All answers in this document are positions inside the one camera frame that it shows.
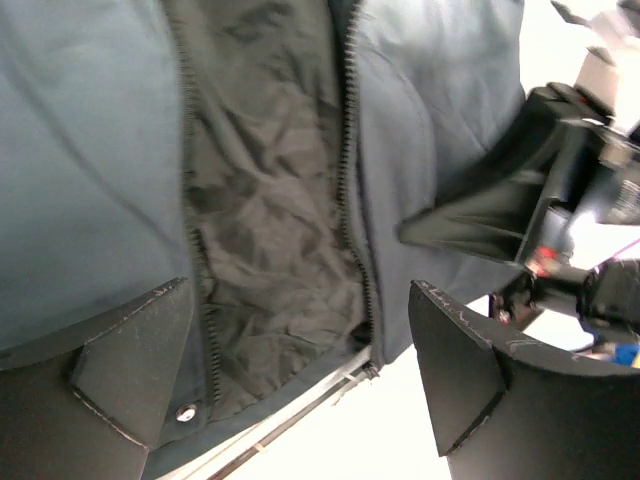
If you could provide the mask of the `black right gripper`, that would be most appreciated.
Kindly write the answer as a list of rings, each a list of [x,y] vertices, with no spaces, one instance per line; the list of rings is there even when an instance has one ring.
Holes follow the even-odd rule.
[[[580,266],[578,250],[638,230],[639,134],[611,129],[611,109],[583,88],[553,82],[531,96],[544,94],[432,208],[403,220],[398,238],[508,263],[524,242],[524,272],[489,301],[492,318],[520,330],[546,310],[586,330],[636,330],[638,258]]]

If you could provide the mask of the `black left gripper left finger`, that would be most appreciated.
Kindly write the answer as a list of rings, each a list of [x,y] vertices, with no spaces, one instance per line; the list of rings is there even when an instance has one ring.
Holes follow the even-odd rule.
[[[1,352],[4,479],[138,479],[193,314],[188,280]]]

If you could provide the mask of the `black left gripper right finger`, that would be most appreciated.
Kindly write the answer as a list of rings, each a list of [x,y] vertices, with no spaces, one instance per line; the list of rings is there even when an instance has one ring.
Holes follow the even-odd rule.
[[[540,342],[436,287],[409,319],[438,454],[455,479],[635,479],[639,373]]]

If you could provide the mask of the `grey gradient zip jacket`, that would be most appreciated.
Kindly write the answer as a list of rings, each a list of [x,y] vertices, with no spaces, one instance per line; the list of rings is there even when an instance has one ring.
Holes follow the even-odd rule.
[[[175,278],[193,314],[138,479],[196,459],[369,346],[410,284],[514,269],[401,243],[523,99],[520,1],[5,1],[1,352]]]

